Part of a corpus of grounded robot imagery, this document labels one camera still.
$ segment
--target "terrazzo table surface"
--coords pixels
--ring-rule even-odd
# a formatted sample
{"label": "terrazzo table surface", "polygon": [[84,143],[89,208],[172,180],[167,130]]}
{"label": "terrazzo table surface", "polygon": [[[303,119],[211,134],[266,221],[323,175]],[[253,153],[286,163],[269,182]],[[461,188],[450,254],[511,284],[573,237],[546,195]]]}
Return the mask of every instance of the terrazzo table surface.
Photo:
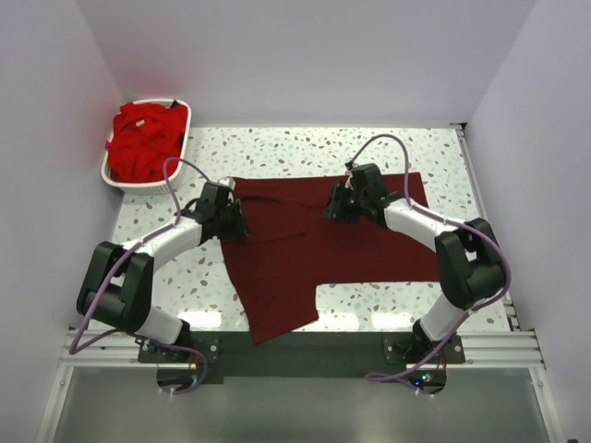
{"label": "terrazzo table surface", "polygon": [[[478,215],[453,129],[193,128],[187,157],[212,180],[228,175],[244,178],[341,175],[344,163],[361,145],[382,132],[392,133],[406,143],[411,171],[421,173],[431,208],[461,219]],[[402,152],[393,141],[375,142],[358,162],[375,162],[383,174],[404,171]],[[201,177],[187,170],[178,189],[181,205],[197,198],[203,183]],[[120,243],[143,235],[170,220],[172,215],[170,196],[126,195],[113,241]],[[439,293],[437,282],[323,284],[316,291],[320,319],[299,330],[410,330]],[[187,251],[162,267],[154,275],[152,303],[188,321],[193,330],[248,330],[247,317],[228,278],[217,240]],[[108,328],[95,321],[90,324],[94,330]],[[460,330],[509,330],[502,302],[474,314]]]}

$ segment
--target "white robotic arm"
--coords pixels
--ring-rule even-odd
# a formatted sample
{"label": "white robotic arm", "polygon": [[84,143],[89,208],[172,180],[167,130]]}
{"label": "white robotic arm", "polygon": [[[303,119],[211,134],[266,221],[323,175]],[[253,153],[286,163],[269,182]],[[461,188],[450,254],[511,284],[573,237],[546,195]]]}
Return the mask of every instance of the white robotic arm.
{"label": "white robotic arm", "polygon": [[[92,318],[132,335],[165,344],[185,344],[188,324],[151,304],[153,274],[214,236],[224,241],[248,235],[233,187],[232,180],[226,184],[208,182],[201,196],[164,226],[121,245],[99,244],[78,296],[79,313],[88,315],[91,311]],[[109,274],[118,279],[104,287]]]}
{"label": "white robotic arm", "polygon": [[484,242],[496,244],[487,221],[457,221],[428,210],[399,192],[389,193],[375,164],[350,165],[346,182],[338,182],[322,216],[337,222],[358,222],[362,216],[403,233],[436,253],[442,294],[413,325],[409,352],[422,357],[453,333],[477,302],[505,285],[501,257]]}

